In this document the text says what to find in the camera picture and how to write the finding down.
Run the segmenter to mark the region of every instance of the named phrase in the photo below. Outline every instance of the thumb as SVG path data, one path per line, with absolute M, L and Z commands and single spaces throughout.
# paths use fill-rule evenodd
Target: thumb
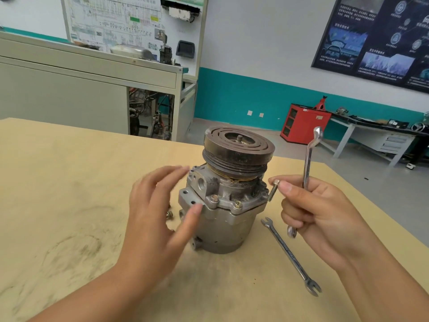
M 180 251 L 181 253 L 194 235 L 198 222 L 200 221 L 201 210 L 202 204 L 195 204 L 190 207 L 186 213 L 184 221 L 180 224 L 169 241 L 169 245 L 174 251 Z
M 320 216 L 324 212 L 324 199 L 304 190 L 298 186 L 290 184 L 286 181 L 280 181 L 278 190 L 285 196 L 293 205 L 300 207 L 315 216 Z

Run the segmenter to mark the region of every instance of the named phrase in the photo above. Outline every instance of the black poster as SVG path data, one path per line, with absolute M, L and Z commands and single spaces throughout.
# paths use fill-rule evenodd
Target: black poster
M 337 0 L 312 66 L 429 93 L 429 0 Z

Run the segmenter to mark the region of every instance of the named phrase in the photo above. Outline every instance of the open-end wrench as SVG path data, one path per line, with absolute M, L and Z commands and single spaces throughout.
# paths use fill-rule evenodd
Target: open-end wrench
M 314 139 L 307 146 L 307 153 L 305 154 L 305 165 L 304 165 L 304 181 L 303 189 L 308 190 L 308 181 L 310 178 L 310 166 L 311 166 L 311 154 L 313 153 L 313 148 L 319 144 L 323 139 L 323 131 L 321 127 L 314 128 Z M 287 228 L 287 236 L 290 238 L 297 237 L 297 229 L 289 226 Z
M 313 296 L 318 297 L 319 294 L 315 291 L 315 289 L 317 291 L 319 291 L 320 293 L 322 292 L 322 289 L 320 288 L 320 286 L 318 285 L 317 282 L 315 282 L 314 280 L 312 280 L 308 276 L 308 274 L 305 272 L 304 268 L 299 264 L 298 260 L 295 258 L 295 256 L 290 251 L 290 249 L 287 247 L 286 243 L 283 241 L 282 237 L 275 230 L 274 225 L 272 223 L 272 220 L 270 218 L 268 218 L 268 217 L 265 217 L 265 220 L 261 219 L 261 222 L 262 222 L 262 225 L 264 225 L 265 227 L 267 227 L 272 232 L 272 234 L 275 236 L 276 240 L 280 243 L 280 245 L 282 246 L 283 250 L 286 252 L 287 256 L 289 257 L 289 260 L 292 262 L 292 264 L 297 269 L 297 271 L 299 272 L 299 274 L 303 277 L 304 283 L 305 283 L 305 287 L 310 292 L 310 294 L 312 294 Z

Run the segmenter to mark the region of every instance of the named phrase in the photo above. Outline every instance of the right hand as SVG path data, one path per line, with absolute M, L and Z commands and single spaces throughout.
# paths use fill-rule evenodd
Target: right hand
M 340 272 L 350 260 L 365 256 L 380 242 L 371 228 L 337 187 L 310 178 L 308 191 L 302 188 L 302 175 L 282 175 L 278 190 L 282 201 L 282 219 L 298 229 L 306 243 L 332 269 Z

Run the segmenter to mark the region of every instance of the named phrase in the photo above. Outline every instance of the wiring diagram poster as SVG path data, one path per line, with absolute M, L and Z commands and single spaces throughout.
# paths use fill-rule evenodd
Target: wiring diagram poster
M 429 93 L 429 0 L 337 0 L 313 67 Z
M 117 44 L 149 49 L 158 59 L 164 26 L 160 0 L 64 0 L 73 41 L 110 52 Z

